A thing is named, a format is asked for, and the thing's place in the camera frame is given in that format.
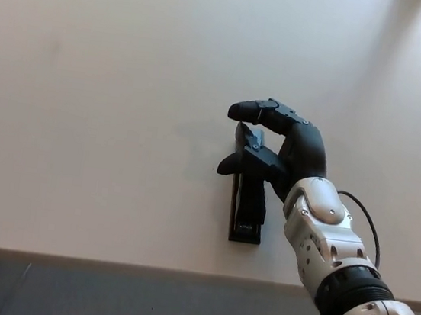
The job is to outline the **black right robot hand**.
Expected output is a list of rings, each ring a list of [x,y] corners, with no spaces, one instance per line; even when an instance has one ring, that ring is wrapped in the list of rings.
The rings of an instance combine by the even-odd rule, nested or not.
[[[275,99],[232,104],[229,119],[237,121],[235,152],[217,167],[220,175],[246,174],[271,184],[281,201],[304,178],[327,174],[322,135],[311,122]],[[248,124],[262,125],[284,137],[278,153],[262,145]]]

